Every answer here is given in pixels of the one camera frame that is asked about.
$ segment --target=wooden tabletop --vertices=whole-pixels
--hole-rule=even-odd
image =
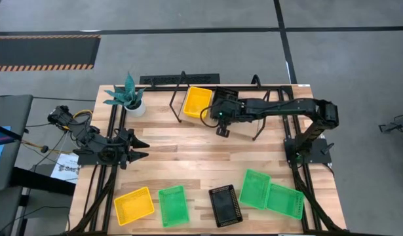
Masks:
[[[309,86],[292,85],[294,98],[312,98]],[[106,134],[111,106],[103,104],[109,96],[104,90],[112,85],[102,85],[96,99],[92,125]],[[262,97],[265,91],[240,92],[243,97]],[[155,205],[155,213],[119,226],[115,208],[112,206],[109,234],[167,234],[167,233],[301,233],[301,222],[270,210],[258,210],[239,203],[243,222],[227,227],[216,227],[208,190],[233,184],[239,196],[247,168],[264,172],[271,181],[294,188],[292,171],[286,163],[283,139],[285,137],[282,117],[268,117],[266,127],[258,139],[242,135],[222,138],[216,129],[183,121],[179,123],[168,107],[172,92],[144,92],[146,113],[139,118],[126,117],[125,128],[133,128],[138,138],[151,145],[141,149],[149,156],[135,161],[126,170],[119,170],[115,183],[114,198],[147,186]],[[185,92],[178,92],[174,107],[179,111]],[[270,101],[278,100],[271,92]],[[120,110],[117,111],[115,127],[119,126]],[[299,117],[302,131],[311,121]],[[293,122],[290,121],[292,134]],[[75,226],[83,215],[93,166],[80,169],[75,195],[70,210],[70,221]],[[311,164],[311,178],[317,201],[339,226],[345,221],[339,203],[334,177],[322,164]],[[94,177],[89,206],[93,203],[99,167]],[[187,197],[190,222],[176,227],[163,228],[158,191],[183,185]],[[310,205],[305,199],[309,227],[313,228]],[[105,201],[99,210],[96,229],[102,228]]]

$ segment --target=table leg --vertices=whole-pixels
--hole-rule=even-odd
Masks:
[[[10,185],[28,187],[31,189],[40,189],[69,196],[73,196],[76,186],[75,184],[67,181],[51,178],[18,167],[14,167],[12,170]]]

